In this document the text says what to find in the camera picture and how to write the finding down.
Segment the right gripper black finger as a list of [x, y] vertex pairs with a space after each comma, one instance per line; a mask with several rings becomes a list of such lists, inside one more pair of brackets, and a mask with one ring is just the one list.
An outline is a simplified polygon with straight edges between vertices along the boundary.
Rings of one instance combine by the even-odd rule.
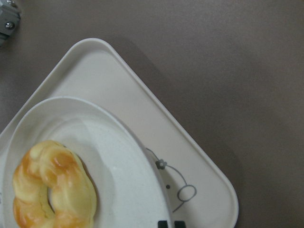
[[176, 220], [176, 221], [168, 221], [168, 220], [159, 220], [158, 228], [185, 228], [185, 221]]

